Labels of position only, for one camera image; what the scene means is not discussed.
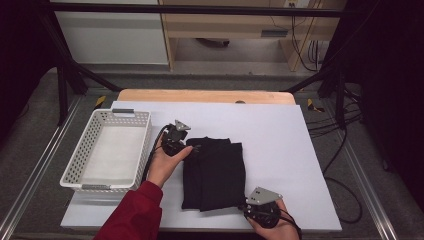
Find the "hand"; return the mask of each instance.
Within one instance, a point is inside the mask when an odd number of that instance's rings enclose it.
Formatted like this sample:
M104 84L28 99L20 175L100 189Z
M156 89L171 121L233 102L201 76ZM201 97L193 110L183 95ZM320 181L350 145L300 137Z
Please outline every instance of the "hand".
M178 154L174 156L168 156L162 149L162 136L160 137L155 148L156 151L153 155L152 163L150 164L149 174L147 176L147 181L156 184L158 187L162 188L163 184L171 176L174 169L177 167L185 157L187 157L191 150L192 146L188 146L181 150Z
M286 205L284 204L282 199L278 199L275 201L278 207L281 210L287 212ZM291 219L287 214L281 211L281 216ZM299 240L299 236L297 234L296 229L290 223L280 219L278 221L277 226L271 229L262 228L259 223L255 222L255 220L247 218L247 221L252 225L255 232L267 240Z

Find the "black cloth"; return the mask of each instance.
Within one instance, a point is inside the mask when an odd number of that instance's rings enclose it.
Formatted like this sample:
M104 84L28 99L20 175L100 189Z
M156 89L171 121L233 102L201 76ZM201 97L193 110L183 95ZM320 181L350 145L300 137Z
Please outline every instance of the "black cloth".
M201 147L196 157L184 161L182 209L209 211L245 203L242 144L208 137L188 139L186 144Z

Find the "white tabletop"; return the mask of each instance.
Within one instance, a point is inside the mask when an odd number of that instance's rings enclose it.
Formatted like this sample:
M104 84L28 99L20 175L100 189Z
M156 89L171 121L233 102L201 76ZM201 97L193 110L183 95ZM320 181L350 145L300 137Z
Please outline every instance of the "white tabletop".
M341 231L306 124L297 105L119 102L152 114L153 146L159 130L175 119L189 125L188 138L230 138L243 144L246 196L257 186L283 195L299 227L308 232ZM182 210L182 164L163 188L162 229L246 231L251 226L236 208L209 212ZM122 195L75 193L61 226L96 229L103 225Z

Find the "gray floor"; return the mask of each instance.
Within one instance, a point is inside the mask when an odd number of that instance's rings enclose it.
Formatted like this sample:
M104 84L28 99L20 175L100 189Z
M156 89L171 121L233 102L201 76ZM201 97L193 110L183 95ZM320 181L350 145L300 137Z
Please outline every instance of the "gray floor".
M311 74L304 70L297 73L282 71L278 65L283 68L283 65L286 65L285 60L279 55L281 52L278 51L278 45L271 41L256 44L251 41L232 41L229 48L217 48L219 50L204 46L194 39L184 40L180 44L179 51L181 52L177 55L176 69L173 73L156 71L148 74L140 72L126 72L125 74L123 72L102 72L102 74L111 82L125 88L251 89L265 91L285 89ZM243 46L244 49L254 49L255 47L257 49L251 51L250 55L237 55L236 53L239 51L237 49L243 49ZM82 98L69 130L16 226L14 235L16 239L37 239L37 237L38 239L85 239L94 234L60 227L61 219L66 211L66 203L70 199L72 191L61 188L58 184L95 106L99 92L105 93L105 91L99 91L96 88L98 85L92 82L88 84L92 88ZM304 92L295 95L297 104L302 107L306 122L328 118L328 111L323 113L307 109L308 98L312 98L317 105L321 104L314 91L316 86L312 85ZM103 105L104 108L110 106L117 96L116 93L107 93L106 95L107 100ZM1 146L0 181L2 182L3 193L7 193L0 195L1 217L7 215L18 197L20 190L56 130L57 121L57 77L55 74L46 74L28 101L28 111L23 111L23 116L16 121L8 140ZM348 139L371 180L399 239L424 239L423 213L414 203L399 176L383 170L381 157L366 127L360 122L349 125ZM340 142L337 132L313 138L314 148L322 167L337 151ZM363 217L356 224L342 223L343 231L340 233L306 234L305 239L381 239L343 152L329 168L327 175L342 181L359 197L364 207ZM328 182L328 186L339 217L353 219L358 214L358 206L351 195L331 182ZM207 236L210 239L239 237L228 234L209 234L199 237L196 234L169 235L161 233L159 238L205 239ZM254 234L244 235L243 237L245 239L256 239Z

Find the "white basket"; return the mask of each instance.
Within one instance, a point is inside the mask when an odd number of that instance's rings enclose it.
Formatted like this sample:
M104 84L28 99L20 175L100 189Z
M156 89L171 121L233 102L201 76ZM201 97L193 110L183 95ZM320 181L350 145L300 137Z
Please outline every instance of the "white basket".
M149 155L150 134L149 112L95 110L60 185L86 192L137 189Z

